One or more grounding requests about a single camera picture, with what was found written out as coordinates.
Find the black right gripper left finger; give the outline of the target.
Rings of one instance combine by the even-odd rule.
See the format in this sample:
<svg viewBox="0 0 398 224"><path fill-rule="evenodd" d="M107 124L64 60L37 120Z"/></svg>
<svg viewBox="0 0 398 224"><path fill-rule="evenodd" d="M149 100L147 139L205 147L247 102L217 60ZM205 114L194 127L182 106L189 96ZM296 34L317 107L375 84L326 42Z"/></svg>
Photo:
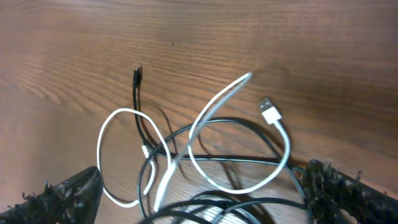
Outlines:
<svg viewBox="0 0 398 224"><path fill-rule="evenodd" d="M63 182L45 182L41 194L23 195L23 203L1 213L1 223L94 223L103 193L101 172L91 166Z"/></svg>

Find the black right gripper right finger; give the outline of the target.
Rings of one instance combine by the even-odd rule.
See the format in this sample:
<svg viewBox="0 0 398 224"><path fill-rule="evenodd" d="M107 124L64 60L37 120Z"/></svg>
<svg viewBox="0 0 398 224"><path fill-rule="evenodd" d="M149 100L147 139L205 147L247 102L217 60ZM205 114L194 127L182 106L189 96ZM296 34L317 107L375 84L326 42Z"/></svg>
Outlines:
<svg viewBox="0 0 398 224"><path fill-rule="evenodd" d="M306 204L315 223L347 223L344 210L358 223L397 223L397 200L318 160L302 179Z"/></svg>

